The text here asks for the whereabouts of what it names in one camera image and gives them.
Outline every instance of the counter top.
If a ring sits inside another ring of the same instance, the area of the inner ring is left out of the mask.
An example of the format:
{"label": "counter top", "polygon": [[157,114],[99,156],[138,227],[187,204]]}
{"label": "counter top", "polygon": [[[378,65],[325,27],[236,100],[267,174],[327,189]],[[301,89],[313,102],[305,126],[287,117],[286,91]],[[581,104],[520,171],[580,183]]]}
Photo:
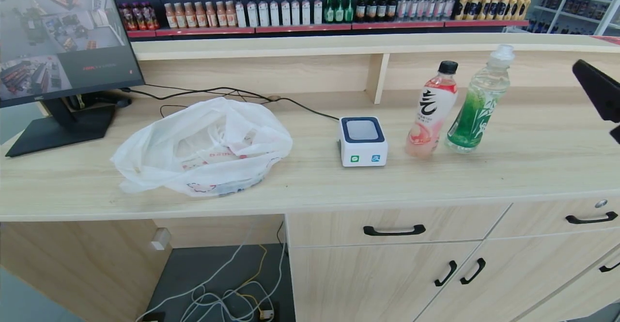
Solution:
{"label": "counter top", "polygon": [[132,42],[140,61],[235,59],[316,55],[363,55],[492,51],[510,44],[517,51],[587,51],[620,53],[620,46],[586,35],[535,33],[418,33],[252,39]]}
{"label": "counter top", "polygon": [[[137,99],[118,110],[104,139],[1,158],[0,221],[182,218],[620,196],[620,146],[608,134],[614,125],[598,117],[579,88],[511,88],[476,152],[459,155],[440,144],[430,161],[403,152],[414,119],[415,91],[386,91],[379,106],[370,104],[363,92],[294,98],[335,116],[377,116],[390,144],[387,165],[343,168],[335,143],[337,124],[278,102],[267,105],[290,131],[293,150],[258,185],[212,199],[163,187],[125,194],[118,187],[123,177],[109,159],[133,132],[159,119],[162,105]],[[174,110],[167,107],[164,113]],[[456,114],[455,109],[444,131]],[[2,145],[2,156],[14,139]]]}

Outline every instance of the monitor screen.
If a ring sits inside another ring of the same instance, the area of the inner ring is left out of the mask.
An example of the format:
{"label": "monitor screen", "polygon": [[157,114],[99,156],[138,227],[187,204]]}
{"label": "monitor screen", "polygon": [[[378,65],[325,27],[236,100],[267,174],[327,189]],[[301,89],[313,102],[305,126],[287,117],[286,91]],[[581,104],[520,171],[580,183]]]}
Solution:
{"label": "monitor screen", "polygon": [[143,83],[114,0],[0,0],[0,107]]}

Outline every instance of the drawer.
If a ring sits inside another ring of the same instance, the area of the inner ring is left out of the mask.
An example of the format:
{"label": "drawer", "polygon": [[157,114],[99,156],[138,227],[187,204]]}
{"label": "drawer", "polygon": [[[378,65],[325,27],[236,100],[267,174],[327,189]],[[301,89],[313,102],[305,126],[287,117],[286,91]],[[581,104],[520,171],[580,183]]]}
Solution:
{"label": "drawer", "polygon": [[291,247],[480,240],[507,204],[287,214]]}
{"label": "drawer", "polygon": [[618,197],[518,202],[510,207],[489,238],[615,228],[620,227],[619,215]]}

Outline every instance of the monitor stand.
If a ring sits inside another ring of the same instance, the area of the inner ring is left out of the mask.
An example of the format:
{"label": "monitor stand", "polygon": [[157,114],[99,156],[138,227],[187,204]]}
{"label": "monitor stand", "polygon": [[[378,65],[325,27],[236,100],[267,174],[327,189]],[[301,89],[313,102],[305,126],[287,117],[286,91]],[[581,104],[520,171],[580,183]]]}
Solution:
{"label": "monitor stand", "polygon": [[43,101],[43,104],[51,116],[32,121],[6,156],[13,158],[103,138],[115,110],[115,106],[104,106],[71,112],[60,98]]}

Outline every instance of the bottle cap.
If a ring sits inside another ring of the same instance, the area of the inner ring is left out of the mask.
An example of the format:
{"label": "bottle cap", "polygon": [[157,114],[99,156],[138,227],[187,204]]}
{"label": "bottle cap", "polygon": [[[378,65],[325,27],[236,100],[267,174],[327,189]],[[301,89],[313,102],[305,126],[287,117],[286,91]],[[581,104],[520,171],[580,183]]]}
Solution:
{"label": "bottle cap", "polygon": [[439,72],[442,74],[452,75],[456,73],[459,64],[455,61],[443,61],[439,64]]}
{"label": "bottle cap", "polygon": [[514,47],[510,45],[499,45],[495,51],[491,52],[491,57],[500,61],[512,62],[514,60],[513,49]]}

